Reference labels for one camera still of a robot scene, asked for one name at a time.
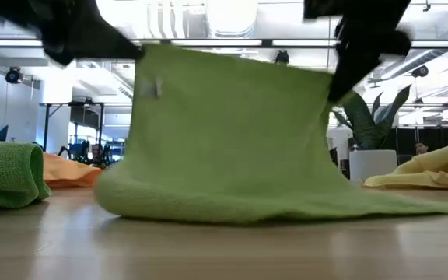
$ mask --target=lime green microfiber cloth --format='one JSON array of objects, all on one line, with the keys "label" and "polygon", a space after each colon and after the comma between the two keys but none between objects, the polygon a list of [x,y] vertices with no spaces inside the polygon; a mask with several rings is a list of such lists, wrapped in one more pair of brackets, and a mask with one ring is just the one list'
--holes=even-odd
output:
[{"label": "lime green microfiber cloth", "polygon": [[353,186],[331,162],[331,75],[259,61],[146,47],[136,66],[124,161],[98,203],[142,219],[246,224],[448,213],[448,203]]},{"label": "lime green microfiber cloth", "polygon": [[0,142],[0,207],[21,208],[47,198],[43,152],[34,144]]}]

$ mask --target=wooden table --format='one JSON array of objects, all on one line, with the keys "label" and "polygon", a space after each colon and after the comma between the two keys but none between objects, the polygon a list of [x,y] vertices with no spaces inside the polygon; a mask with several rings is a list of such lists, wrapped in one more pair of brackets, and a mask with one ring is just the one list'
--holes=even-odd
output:
[{"label": "wooden table", "polygon": [[448,280],[448,216],[196,226],[116,219],[91,190],[55,191],[0,211],[0,279]]}]

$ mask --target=ceiling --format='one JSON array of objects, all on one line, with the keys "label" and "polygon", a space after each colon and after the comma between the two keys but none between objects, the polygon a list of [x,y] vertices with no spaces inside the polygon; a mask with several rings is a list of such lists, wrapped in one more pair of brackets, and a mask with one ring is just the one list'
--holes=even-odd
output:
[{"label": "ceiling", "polygon": [[[227,37],[274,39],[327,39],[333,37],[338,19],[302,21],[303,1],[298,0],[96,0],[101,15],[126,36],[133,39],[190,38],[208,39]],[[415,39],[448,39],[448,0],[430,0],[431,9],[423,12],[425,1],[412,1],[401,25]],[[34,35],[11,24],[0,23],[0,39],[34,38]],[[277,50],[213,50],[227,55],[239,55],[261,61],[271,61]],[[334,51],[326,49],[289,49],[290,65],[334,71],[337,63]],[[367,78],[379,79],[395,69],[419,58],[429,74],[414,79],[406,73],[374,83],[364,79],[355,87],[371,103],[381,92],[383,103],[391,102],[398,89],[413,84],[412,98],[421,97],[425,103],[448,103],[448,52],[439,56],[427,50],[416,50],[407,61],[389,58]],[[37,49],[0,48],[0,69],[21,66],[24,74],[35,79],[47,79],[59,68],[52,65]],[[128,61],[81,61],[76,70],[74,96],[91,96],[99,102],[130,102],[134,82],[134,65]],[[129,108],[110,108],[112,114],[129,114]],[[448,108],[433,107],[416,112],[413,107],[401,112],[403,123],[414,123],[413,118],[425,122],[448,121]]]}]

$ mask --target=person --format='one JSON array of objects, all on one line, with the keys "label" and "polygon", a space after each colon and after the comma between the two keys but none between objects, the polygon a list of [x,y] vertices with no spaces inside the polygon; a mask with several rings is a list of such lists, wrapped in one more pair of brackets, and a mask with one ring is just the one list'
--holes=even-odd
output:
[{"label": "person", "polygon": [[416,154],[417,155],[427,153],[428,149],[429,149],[429,147],[425,143],[423,143],[423,142],[416,143]]}]

